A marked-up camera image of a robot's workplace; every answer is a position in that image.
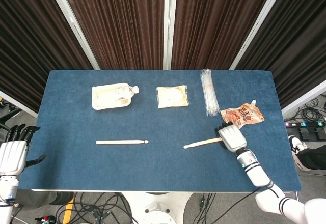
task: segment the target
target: shoe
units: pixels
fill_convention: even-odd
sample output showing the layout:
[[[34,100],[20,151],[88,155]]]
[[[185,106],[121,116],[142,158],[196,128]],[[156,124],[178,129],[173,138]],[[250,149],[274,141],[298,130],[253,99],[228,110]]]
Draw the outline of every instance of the shoe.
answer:
[[[297,137],[295,136],[289,136],[289,141],[290,141],[290,145],[291,145],[291,151],[292,151],[292,156],[294,159],[294,162],[296,164],[296,166],[304,172],[308,172],[310,171],[309,168],[306,168],[303,166],[303,164],[301,163],[301,161],[299,160],[297,154],[299,152],[301,152],[304,149],[307,149],[307,145],[303,142],[301,142]]]
[[[49,205],[65,205],[73,199],[73,192],[57,192],[56,199]]]

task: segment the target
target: table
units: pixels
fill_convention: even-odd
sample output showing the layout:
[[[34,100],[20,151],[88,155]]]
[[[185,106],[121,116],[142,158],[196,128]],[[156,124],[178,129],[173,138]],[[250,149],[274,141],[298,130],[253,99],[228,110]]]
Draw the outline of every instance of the table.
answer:
[[[257,100],[265,121],[241,129],[272,180],[301,186],[272,74],[212,70],[221,109]],[[92,86],[126,82],[140,93],[124,108],[94,110]],[[156,87],[187,85],[189,106],[158,109]],[[249,192],[255,189],[236,155],[219,144],[183,149],[215,137],[221,115],[207,117],[200,70],[56,70],[49,75],[22,189],[79,191]],[[96,145],[103,139],[147,139],[145,145]]]

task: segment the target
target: dark brown curtain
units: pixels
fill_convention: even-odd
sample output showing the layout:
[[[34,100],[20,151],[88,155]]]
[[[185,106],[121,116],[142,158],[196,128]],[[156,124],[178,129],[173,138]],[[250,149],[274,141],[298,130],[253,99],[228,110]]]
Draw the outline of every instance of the dark brown curtain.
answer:
[[[38,111],[51,70],[92,66],[55,0],[0,5],[0,90]]]
[[[68,0],[102,69],[162,69],[164,0]]]
[[[266,0],[177,0],[172,69],[229,69]]]
[[[282,107],[326,80],[326,0],[277,0],[236,68],[272,71]]]

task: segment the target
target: robotic arm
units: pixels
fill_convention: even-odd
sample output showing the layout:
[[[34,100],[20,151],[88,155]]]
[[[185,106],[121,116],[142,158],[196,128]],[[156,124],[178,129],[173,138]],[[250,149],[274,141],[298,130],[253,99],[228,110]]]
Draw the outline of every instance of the robotic arm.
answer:
[[[314,220],[318,219],[318,217],[316,218],[316,213],[313,214],[314,220],[308,218],[309,214],[307,214],[306,206],[295,199],[286,197],[284,192],[269,178],[255,154],[246,148],[247,141],[235,125],[224,123],[222,127],[215,131],[223,139],[225,147],[237,154],[237,160],[253,185],[267,188],[267,190],[256,195],[256,202],[261,210],[284,215],[296,224],[316,223],[314,222]],[[319,208],[321,208],[320,204],[326,204],[325,199],[316,200],[318,200],[316,206],[319,206]]]
[[[0,219],[1,223],[10,223],[13,207],[22,205],[15,202],[18,189],[18,178],[24,168],[40,163],[45,155],[36,160],[26,161],[27,152],[34,132],[40,129],[25,124],[12,127],[0,145]]]

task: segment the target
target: orange spout pouch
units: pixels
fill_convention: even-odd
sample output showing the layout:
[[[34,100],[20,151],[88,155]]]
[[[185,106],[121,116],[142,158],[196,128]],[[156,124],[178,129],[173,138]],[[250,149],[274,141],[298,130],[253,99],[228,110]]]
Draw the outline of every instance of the orange spout pouch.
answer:
[[[221,111],[223,120],[232,122],[239,129],[246,124],[256,124],[265,120],[259,108],[256,107],[256,100],[251,104],[245,103],[239,108],[228,108]]]

